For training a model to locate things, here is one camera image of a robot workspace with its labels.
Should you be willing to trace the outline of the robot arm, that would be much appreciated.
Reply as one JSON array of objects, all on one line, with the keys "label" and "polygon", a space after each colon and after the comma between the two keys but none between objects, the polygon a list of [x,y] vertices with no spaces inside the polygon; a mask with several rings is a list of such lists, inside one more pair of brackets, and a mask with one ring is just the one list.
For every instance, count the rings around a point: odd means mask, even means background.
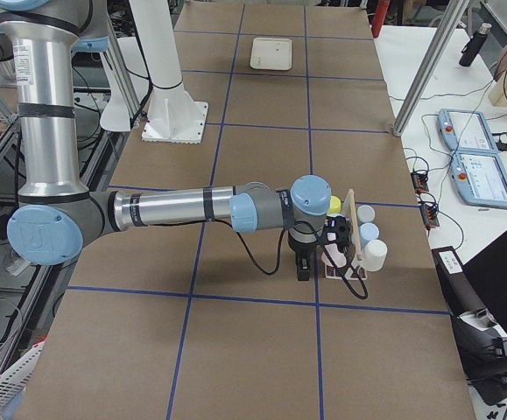
[{"label": "robot arm", "polygon": [[297,277],[306,281],[322,244],[331,189],[305,175],[290,188],[259,182],[167,192],[113,191],[114,145],[98,164],[98,188],[81,180],[74,111],[72,58],[100,53],[111,67],[128,110],[124,130],[146,116],[144,138],[197,144],[208,105],[186,91],[164,1],[130,3],[137,49],[148,88],[138,98],[127,74],[103,1],[1,1],[0,27],[10,39],[18,86],[18,117],[25,156],[25,183],[7,223],[15,252],[41,266],[66,263],[90,243],[132,227],[176,227],[218,222],[238,235],[277,228],[295,254]]}]

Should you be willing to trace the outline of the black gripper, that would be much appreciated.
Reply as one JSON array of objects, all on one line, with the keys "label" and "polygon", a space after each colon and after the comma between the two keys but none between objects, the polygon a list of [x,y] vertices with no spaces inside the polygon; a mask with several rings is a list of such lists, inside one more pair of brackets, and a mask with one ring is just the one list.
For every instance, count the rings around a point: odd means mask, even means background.
[{"label": "black gripper", "polygon": [[296,257],[298,281],[308,281],[311,276],[311,261],[318,247],[319,230],[311,227],[292,227],[288,231],[288,245]]}]

